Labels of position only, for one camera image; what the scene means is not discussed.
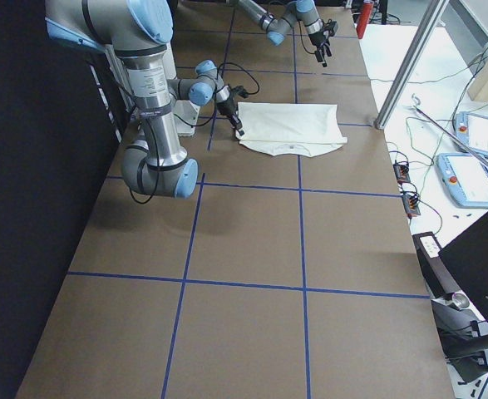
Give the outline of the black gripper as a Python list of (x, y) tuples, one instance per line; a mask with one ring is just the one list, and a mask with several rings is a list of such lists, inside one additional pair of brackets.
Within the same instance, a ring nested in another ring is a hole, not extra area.
[(326, 57), (332, 56), (329, 38), (334, 37), (337, 31), (338, 22), (332, 19), (327, 21), (318, 19), (308, 25), (308, 36), (311, 43), (316, 47), (315, 57), (322, 67), (327, 66)]
[(243, 136), (243, 124), (241, 121), (239, 121), (238, 107), (234, 99), (235, 96), (246, 98), (248, 96), (248, 92), (243, 86), (231, 87), (230, 85), (225, 85), (216, 92), (215, 105), (218, 112), (229, 120), (236, 132), (236, 135)]

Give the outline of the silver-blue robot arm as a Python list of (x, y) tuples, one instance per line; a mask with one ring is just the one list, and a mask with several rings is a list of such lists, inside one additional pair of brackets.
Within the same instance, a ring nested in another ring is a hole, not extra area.
[(279, 46), (298, 22), (301, 22), (311, 43), (315, 46), (314, 56), (318, 63), (326, 67), (327, 58), (332, 56), (330, 41), (338, 31), (338, 23), (329, 19), (324, 21), (312, 0), (290, 1), (284, 4), (282, 17), (276, 18), (271, 12), (252, 0), (226, 1), (231, 7), (244, 11), (248, 17), (264, 32), (268, 39)]
[(203, 106), (214, 101), (236, 131), (242, 131), (234, 96), (216, 65), (206, 60), (195, 79), (169, 79), (163, 56), (173, 36), (165, 1), (47, 1), (51, 38), (69, 47), (103, 52), (121, 60), (130, 95), (140, 112), (140, 133), (126, 147), (121, 173), (132, 192), (187, 198), (195, 189), (198, 164), (180, 145), (173, 108), (178, 100)]

